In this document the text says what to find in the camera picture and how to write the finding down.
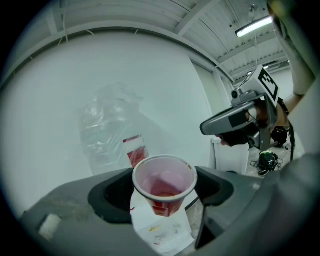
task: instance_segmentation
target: plastic bag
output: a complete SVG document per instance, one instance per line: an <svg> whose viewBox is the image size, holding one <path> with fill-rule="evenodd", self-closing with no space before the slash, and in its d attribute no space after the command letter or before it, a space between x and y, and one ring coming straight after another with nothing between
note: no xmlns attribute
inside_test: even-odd
<svg viewBox="0 0 320 256"><path fill-rule="evenodd" d="M134 167L148 157L137 125L142 100L127 85L115 83L80 110L82 148L95 175Z"/></svg>

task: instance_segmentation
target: person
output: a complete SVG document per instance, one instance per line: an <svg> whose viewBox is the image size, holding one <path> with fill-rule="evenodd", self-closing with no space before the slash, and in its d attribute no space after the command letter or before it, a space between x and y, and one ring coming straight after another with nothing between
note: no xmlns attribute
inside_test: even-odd
<svg viewBox="0 0 320 256"><path fill-rule="evenodd" d="M320 67L316 58L312 58L311 49L306 47L307 39L304 37L304 33L299 29L294 19L287 14L287 10L290 9L288 5L292 5L292 2L284 0L267 1L276 37L288 58L291 68L293 93L283 100L288 112L291 113L315 81ZM260 101L255 105L255 108L259 122L266 123L268 113L265 103ZM287 126L289 126L288 116L278 104L277 122L273 128ZM223 139L221 140L221 144L228 145Z"/></svg>

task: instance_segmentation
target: red plastic cup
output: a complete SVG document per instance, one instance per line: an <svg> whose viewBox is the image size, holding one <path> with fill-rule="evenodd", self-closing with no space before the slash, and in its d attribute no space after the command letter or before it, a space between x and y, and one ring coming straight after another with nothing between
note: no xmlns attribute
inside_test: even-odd
<svg viewBox="0 0 320 256"><path fill-rule="evenodd" d="M185 197L194 190L196 169L179 157L158 155L142 160L133 170L133 184L156 215L176 213Z"/></svg>

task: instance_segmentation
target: fluorescent light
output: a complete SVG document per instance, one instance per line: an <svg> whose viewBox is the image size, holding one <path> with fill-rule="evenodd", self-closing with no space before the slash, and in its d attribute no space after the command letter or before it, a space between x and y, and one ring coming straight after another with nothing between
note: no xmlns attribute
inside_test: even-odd
<svg viewBox="0 0 320 256"><path fill-rule="evenodd" d="M235 32L235 34L238 38L241 38L244 35L249 34L250 32L255 31L255 30L257 30L263 26L266 26L268 24L271 24L271 23L272 23L272 18L270 16L263 17L261 19L257 19L256 21L240 28L239 30L237 30Z"/></svg>

